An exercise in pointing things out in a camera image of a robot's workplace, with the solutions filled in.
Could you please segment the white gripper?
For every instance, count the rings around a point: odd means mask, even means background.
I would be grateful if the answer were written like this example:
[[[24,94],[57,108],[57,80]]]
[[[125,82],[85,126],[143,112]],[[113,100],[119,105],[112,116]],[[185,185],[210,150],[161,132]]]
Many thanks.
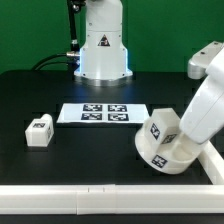
[[[224,49],[206,69],[207,77],[180,121],[180,130],[202,144],[224,127]]]

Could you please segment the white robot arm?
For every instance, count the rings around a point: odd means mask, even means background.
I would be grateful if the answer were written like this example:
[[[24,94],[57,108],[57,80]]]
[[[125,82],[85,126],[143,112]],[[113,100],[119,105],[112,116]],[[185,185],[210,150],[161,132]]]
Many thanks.
[[[86,41],[74,75],[99,85],[128,79],[128,52],[122,43],[123,7],[120,0],[78,0],[86,8]],[[188,62],[188,76],[202,79],[180,120],[180,130],[202,144],[224,128],[224,43],[211,42]]]

